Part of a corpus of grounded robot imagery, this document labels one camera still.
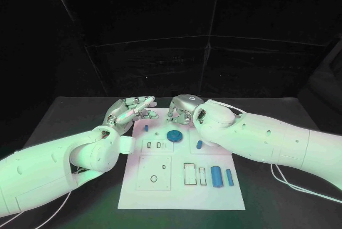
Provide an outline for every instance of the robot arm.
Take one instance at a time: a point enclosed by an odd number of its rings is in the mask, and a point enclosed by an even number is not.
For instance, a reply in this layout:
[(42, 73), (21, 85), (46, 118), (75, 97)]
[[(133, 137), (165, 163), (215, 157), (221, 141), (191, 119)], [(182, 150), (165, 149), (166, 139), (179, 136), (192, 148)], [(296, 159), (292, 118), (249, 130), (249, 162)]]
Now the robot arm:
[[(189, 95), (185, 96), (182, 101), (189, 102)], [(257, 114), (236, 115), (225, 104), (212, 100), (186, 111), (192, 113), (191, 121), (208, 145), (223, 146), (254, 161), (295, 167), (342, 190), (342, 136), (303, 129)]]
[[(34, 209), (98, 177), (119, 154), (133, 154), (136, 139), (122, 136), (135, 120), (158, 118), (155, 97), (119, 100), (94, 130), (15, 152), (0, 161), (0, 217)], [(75, 174), (71, 164), (85, 171)]]

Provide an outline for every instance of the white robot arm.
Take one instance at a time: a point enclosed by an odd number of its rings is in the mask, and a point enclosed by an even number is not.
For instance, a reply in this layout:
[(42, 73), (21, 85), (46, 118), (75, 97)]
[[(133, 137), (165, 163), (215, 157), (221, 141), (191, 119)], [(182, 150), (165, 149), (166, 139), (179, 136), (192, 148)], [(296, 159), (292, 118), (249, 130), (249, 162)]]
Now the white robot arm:
[[(0, 161), (0, 217), (28, 211), (59, 198), (132, 154), (136, 139), (122, 136), (140, 119), (156, 119), (155, 97), (119, 100), (94, 130), (32, 146)], [(84, 172), (75, 174), (71, 164)]]
[(296, 127), (241, 110), (237, 115), (228, 107), (233, 106), (212, 100), (204, 102), (194, 95), (179, 95), (172, 99), (169, 117), (173, 109), (179, 116), (169, 121), (194, 122), (210, 146), (223, 146), (254, 161), (295, 167), (342, 190), (342, 136)]

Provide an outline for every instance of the gray table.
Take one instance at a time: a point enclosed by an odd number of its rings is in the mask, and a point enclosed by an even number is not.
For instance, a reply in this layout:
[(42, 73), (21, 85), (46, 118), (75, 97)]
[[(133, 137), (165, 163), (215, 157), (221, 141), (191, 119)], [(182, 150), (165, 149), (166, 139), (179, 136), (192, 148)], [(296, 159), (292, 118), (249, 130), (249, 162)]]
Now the gray table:
[[(91, 130), (103, 123), (109, 107), (119, 98), (59, 97), (35, 129), (26, 147)], [(168, 108), (171, 97), (158, 98)], [(300, 127), (318, 129), (296, 98), (214, 99)], [(231, 228), (231, 229), (335, 229), (342, 228), (342, 205), (295, 191), (272, 175), (270, 165), (233, 155), (246, 211), (117, 209), (127, 155), (117, 165), (90, 181), (45, 228)], [(312, 174), (282, 167), (287, 180), (305, 188), (342, 199), (342, 192)], [(35, 228), (54, 214), (65, 196), (28, 211), (8, 228)], [(0, 224), (13, 216), (0, 219)]]

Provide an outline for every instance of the robotic hand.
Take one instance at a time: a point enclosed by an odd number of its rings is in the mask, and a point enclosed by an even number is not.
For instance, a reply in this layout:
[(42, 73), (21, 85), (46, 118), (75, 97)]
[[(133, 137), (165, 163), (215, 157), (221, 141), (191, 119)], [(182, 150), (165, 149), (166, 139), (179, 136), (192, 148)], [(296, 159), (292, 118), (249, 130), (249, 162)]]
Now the robotic hand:
[(189, 94), (172, 99), (169, 117), (181, 124), (194, 122), (202, 141), (223, 146), (240, 156), (295, 167), (328, 180), (342, 190), (342, 136), (296, 127), (263, 115)]
[[(91, 131), (15, 152), (0, 161), (0, 217), (28, 211), (59, 198), (132, 154), (136, 139), (122, 136), (140, 119), (158, 119), (155, 97), (120, 99), (104, 123)], [(72, 172), (71, 166), (81, 169)]]

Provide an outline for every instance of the white board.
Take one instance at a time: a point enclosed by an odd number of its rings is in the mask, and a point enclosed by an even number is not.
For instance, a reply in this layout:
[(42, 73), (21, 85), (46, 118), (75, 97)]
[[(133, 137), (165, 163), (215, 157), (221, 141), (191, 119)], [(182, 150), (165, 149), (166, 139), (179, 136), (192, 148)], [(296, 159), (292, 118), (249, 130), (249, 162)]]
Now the white board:
[[(135, 123), (133, 137), (137, 142), (135, 154), (127, 158), (117, 208), (246, 210), (231, 152), (205, 144), (197, 149), (201, 140), (197, 129), (168, 123), (169, 109), (150, 110), (160, 117), (158, 120), (140, 120)], [(168, 140), (171, 130), (182, 132), (181, 142), (172, 143)], [(192, 179), (194, 170), (185, 169), (185, 164), (195, 165), (197, 181)], [(224, 187), (220, 188), (212, 187), (212, 166), (221, 167)], [(227, 169), (231, 170), (234, 186), (228, 184)], [(191, 174), (188, 180), (197, 184), (185, 184), (185, 170)]]

